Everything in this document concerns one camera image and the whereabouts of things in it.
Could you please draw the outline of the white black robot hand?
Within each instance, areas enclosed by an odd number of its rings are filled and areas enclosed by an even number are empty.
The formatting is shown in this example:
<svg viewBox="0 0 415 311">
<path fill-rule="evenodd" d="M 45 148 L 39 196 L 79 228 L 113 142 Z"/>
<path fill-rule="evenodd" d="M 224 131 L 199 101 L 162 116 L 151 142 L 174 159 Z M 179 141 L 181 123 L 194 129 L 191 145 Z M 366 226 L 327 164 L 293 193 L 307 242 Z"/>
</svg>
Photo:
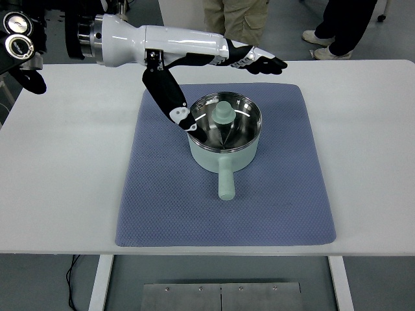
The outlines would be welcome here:
<svg viewBox="0 0 415 311">
<path fill-rule="evenodd" d="M 91 48 L 98 63 L 106 67 L 133 62 L 144 66 L 142 81 L 160 110 L 202 143 L 207 135 L 197 126 L 170 68 L 230 66 L 254 75 L 279 75 L 287 67 L 273 54 L 221 34 L 153 25 L 136 28 L 116 15 L 97 16 L 93 34 Z"/>
</svg>

